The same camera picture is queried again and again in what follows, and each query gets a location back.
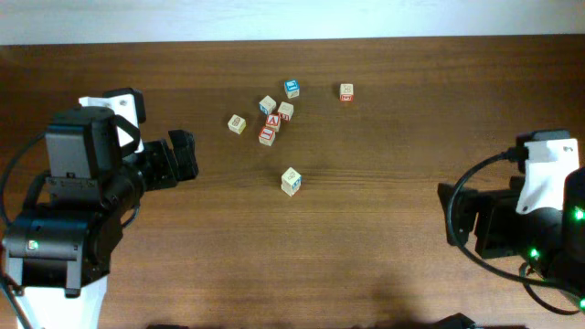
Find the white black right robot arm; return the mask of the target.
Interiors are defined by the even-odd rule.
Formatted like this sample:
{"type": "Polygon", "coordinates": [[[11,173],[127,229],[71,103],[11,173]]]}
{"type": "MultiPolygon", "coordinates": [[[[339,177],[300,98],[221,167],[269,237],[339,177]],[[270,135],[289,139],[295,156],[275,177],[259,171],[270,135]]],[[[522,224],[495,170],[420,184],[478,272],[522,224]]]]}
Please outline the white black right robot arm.
{"type": "Polygon", "coordinates": [[[584,170],[560,180],[560,208],[522,205],[527,175],[510,178],[500,190],[467,188],[467,181],[484,166],[468,170],[455,184],[440,183],[437,194],[444,213],[447,242],[470,261],[500,278],[561,292],[573,311],[535,301],[553,313],[584,312],[584,170]]]}

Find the wooden block green letter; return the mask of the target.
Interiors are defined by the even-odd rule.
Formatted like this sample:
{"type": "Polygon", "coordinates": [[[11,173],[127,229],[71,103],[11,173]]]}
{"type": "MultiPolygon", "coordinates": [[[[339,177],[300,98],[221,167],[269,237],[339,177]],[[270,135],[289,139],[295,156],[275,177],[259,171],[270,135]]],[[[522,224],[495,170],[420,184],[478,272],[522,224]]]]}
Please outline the wooden block green letter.
{"type": "Polygon", "coordinates": [[[282,191],[284,191],[288,196],[293,196],[294,194],[296,194],[298,192],[298,190],[300,189],[299,186],[297,186],[296,188],[289,188],[287,186],[281,185],[281,189],[282,191]]]}

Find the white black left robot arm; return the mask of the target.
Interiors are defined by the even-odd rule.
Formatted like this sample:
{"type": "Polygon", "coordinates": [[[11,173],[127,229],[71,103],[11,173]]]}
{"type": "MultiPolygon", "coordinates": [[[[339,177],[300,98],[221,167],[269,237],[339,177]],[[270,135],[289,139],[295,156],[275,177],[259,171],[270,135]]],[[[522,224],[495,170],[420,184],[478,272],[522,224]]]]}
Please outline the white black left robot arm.
{"type": "Polygon", "coordinates": [[[7,224],[1,287],[21,328],[95,328],[124,215],[146,192],[197,177],[195,136],[141,143],[138,127],[96,106],[56,114],[39,136],[50,168],[7,224]]]}

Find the wooden block red apple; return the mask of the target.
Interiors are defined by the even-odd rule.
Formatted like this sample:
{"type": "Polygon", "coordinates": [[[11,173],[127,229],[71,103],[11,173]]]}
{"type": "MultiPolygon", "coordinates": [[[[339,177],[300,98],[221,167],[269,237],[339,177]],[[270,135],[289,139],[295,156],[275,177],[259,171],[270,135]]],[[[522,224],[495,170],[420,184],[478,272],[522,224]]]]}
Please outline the wooden block red apple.
{"type": "Polygon", "coordinates": [[[289,191],[296,190],[302,183],[302,176],[292,167],[282,174],[282,186],[289,191]]]}

